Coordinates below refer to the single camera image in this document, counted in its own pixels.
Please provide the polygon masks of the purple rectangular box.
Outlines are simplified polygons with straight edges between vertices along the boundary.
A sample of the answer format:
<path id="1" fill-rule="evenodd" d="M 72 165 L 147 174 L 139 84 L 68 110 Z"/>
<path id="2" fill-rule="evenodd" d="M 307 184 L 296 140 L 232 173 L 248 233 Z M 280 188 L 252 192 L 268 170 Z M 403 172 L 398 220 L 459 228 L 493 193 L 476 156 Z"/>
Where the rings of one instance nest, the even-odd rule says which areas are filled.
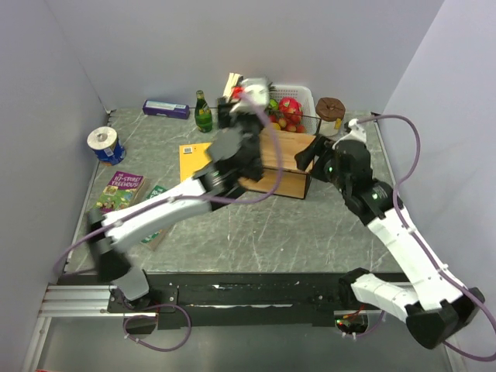
<path id="1" fill-rule="evenodd" d="M 188 105 L 153 100 L 146 100 L 142 110 L 145 115 L 165 116 L 172 119 L 188 119 L 190 115 Z"/>

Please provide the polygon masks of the dark blue paperback book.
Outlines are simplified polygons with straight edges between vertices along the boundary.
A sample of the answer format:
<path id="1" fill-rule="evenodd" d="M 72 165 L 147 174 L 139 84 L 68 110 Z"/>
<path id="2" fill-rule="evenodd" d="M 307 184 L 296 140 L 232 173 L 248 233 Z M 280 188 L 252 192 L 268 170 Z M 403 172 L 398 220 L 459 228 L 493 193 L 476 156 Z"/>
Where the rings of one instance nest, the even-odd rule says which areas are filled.
<path id="1" fill-rule="evenodd" d="M 224 91 L 222 93 L 222 97 L 226 101 L 230 100 L 234 87 L 238 86 L 242 80 L 243 80 L 243 76 L 241 74 L 233 73 L 233 72 L 229 73 L 226 85 L 224 87 Z"/>

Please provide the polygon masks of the purple 117-storey treehouse book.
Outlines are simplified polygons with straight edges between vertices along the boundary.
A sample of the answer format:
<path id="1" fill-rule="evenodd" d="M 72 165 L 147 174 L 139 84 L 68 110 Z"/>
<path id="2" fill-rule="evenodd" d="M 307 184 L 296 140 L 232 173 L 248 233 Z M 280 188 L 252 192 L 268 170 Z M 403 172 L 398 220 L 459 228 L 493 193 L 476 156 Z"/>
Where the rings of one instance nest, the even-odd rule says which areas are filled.
<path id="1" fill-rule="evenodd" d="M 146 190 L 148 180 L 144 176 L 117 171 L 98 197 L 94 208 L 109 213 L 136 204 Z"/>

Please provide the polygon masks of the white plastic fruit basket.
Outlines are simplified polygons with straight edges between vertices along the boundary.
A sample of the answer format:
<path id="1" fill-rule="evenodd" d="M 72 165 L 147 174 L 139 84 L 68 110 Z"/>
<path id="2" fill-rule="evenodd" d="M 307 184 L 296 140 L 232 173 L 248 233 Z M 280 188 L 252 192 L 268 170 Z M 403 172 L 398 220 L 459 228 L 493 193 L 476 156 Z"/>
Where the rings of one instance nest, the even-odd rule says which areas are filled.
<path id="1" fill-rule="evenodd" d="M 315 135 L 320 129 L 321 119 L 317 117 L 315 112 L 310 90 L 299 85 L 275 84 L 270 87 L 270 100 L 273 98 L 279 104 L 279 101 L 284 97 L 295 98 L 301 104 L 303 112 L 301 123 L 295 125 L 293 122 L 287 122 L 278 110 L 270 112 L 267 107 L 266 113 L 271 122 L 277 123 L 276 128 L 280 130 Z"/>

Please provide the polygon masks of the jar with brown lid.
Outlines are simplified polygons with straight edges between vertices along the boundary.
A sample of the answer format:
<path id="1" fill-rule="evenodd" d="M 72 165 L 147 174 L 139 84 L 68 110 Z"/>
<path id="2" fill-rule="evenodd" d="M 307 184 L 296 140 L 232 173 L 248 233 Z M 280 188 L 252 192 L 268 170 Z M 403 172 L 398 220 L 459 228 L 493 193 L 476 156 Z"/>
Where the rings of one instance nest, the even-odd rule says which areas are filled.
<path id="1" fill-rule="evenodd" d="M 334 136 L 342 125 L 346 108 L 338 98 L 324 97 L 318 100 L 315 112 L 322 120 L 319 133 Z"/>

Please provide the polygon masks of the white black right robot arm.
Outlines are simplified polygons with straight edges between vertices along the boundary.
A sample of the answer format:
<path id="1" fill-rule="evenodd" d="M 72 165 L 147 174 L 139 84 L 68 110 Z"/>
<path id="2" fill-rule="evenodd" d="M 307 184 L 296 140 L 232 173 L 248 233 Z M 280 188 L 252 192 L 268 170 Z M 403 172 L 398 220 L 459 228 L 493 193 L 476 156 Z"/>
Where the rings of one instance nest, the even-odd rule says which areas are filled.
<path id="1" fill-rule="evenodd" d="M 334 142 L 317 135 L 294 158 L 298 169 L 335 185 L 345 206 L 385 245 L 411 284 L 400 288 L 357 268 L 339 281 L 344 307 L 373 305 L 404 322 L 412 337 L 430 350 L 472 321 L 484 295 L 452 275 L 417 233 L 392 186 L 373 176 L 364 141 Z"/>

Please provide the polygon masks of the toy green apple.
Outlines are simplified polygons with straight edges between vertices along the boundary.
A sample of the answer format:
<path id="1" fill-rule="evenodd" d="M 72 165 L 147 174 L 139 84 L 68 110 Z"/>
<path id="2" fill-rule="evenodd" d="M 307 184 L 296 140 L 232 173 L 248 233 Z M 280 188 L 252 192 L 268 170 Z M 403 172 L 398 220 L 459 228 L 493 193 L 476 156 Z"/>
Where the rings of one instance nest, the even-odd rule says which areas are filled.
<path id="1" fill-rule="evenodd" d="M 268 105 L 268 110 L 270 112 L 276 112 L 279 109 L 279 104 L 275 99 L 271 99 Z"/>

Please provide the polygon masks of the wooden two-tier shelf rack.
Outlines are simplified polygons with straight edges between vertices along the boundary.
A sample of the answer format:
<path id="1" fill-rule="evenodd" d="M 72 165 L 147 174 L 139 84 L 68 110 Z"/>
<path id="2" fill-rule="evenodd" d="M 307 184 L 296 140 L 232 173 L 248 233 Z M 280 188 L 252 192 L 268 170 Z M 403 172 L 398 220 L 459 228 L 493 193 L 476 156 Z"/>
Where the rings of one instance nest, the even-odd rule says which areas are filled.
<path id="1" fill-rule="evenodd" d="M 297 168 L 295 155 L 303 151 L 313 141 L 316 134 L 293 133 L 280 129 L 276 131 L 276 134 L 282 152 L 283 173 L 278 189 L 274 193 L 279 196 L 304 199 L 310 185 L 310 176 L 307 171 Z M 249 191 L 266 193 L 274 186 L 277 178 L 276 153 L 267 131 L 260 134 L 260 150 L 264 167 L 263 178 L 260 181 L 242 178 L 240 184 Z"/>

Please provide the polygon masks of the toy dragon fruit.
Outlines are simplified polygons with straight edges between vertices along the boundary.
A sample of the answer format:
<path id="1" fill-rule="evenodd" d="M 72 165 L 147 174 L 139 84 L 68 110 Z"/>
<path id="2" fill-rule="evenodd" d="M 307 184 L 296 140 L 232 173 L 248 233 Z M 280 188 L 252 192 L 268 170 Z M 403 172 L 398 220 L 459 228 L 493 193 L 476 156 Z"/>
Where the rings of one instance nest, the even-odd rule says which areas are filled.
<path id="1" fill-rule="evenodd" d="M 292 97 L 284 97 L 279 101 L 278 111 L 283 115 L 287 122 L 293 122 L 299 125 L 302 119 L 302 106 Z"/>

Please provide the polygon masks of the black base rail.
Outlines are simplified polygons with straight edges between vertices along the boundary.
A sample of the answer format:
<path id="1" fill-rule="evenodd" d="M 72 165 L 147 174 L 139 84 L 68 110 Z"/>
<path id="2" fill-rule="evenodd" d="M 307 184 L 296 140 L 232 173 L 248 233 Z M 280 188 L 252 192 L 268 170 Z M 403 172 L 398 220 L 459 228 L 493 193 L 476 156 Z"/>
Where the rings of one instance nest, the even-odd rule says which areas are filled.
<path id="1" fill-rule="evenodd" d="M 341 301 L 339 275 L 329 273 L 151 274 L 149 297 L 126 304 L 110 288 L 105 310 L 152 315 L 157 328 L 310 325 L 365 333 L 375 320 L 370 305 Z"/>

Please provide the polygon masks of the green glass bottle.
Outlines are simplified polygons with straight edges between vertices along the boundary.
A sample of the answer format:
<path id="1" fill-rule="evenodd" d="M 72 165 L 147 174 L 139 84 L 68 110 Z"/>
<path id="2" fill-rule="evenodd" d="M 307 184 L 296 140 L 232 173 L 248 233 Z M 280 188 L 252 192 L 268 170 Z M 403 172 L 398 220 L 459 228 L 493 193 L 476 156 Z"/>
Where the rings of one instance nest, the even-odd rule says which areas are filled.
<path id="1" fill-rule="evenodd" d="M 213 119 L 210 107 L 205 100 L 202 90 L 196 91 L 195 124 L 202 133 L 211 132 L 213 129 Z"/>

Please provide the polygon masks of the yellow book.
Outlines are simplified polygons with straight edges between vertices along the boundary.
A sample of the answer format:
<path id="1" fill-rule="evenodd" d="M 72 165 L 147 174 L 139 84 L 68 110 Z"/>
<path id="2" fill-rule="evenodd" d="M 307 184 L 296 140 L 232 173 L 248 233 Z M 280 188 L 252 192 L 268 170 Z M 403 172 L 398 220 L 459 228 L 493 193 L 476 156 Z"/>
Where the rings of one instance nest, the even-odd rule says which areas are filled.
<path id="1" fill-rule="evenodd" d="M 211 143 L 194 143 L 179 146 L 180 182 L 191 177 L 210 161 L 206 150 Z"/>

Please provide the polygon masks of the blue tin can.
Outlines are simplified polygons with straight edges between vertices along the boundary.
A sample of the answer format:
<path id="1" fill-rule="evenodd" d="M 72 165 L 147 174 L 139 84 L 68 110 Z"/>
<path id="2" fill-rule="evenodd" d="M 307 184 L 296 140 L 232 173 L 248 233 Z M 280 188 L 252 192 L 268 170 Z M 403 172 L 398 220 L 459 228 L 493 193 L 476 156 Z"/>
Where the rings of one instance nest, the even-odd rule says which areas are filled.
<path id="1" fill-rule="evenodd" d="M 126 157 L 126 149 L 120 142 L 102 150 L 94 150 L 94 153 L 101 163 L 109 166 L 121 163 Z"/>

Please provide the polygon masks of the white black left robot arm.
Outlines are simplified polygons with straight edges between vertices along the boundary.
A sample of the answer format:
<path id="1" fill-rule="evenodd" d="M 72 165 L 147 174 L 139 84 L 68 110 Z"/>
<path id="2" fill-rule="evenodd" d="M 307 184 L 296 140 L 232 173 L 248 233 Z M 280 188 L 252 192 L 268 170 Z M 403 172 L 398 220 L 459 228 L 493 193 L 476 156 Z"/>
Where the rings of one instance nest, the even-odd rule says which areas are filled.
<path id="1" fill-rule="evenodd" d="M 230 124 L 218 131 L 206 150 L 207 165 L 174 188 L 132 207 L 88 213 L 88 248 L 98 280 L 116 286 L 134 310 L 147 310 L 153 304 L 153 291 L 144 270 L 131 263 L 126 251 L 161 229 L 240 198 L 246 192 L 241 177 L 261 179 L 262 122 L 254 114 L 237 114 Z"/>

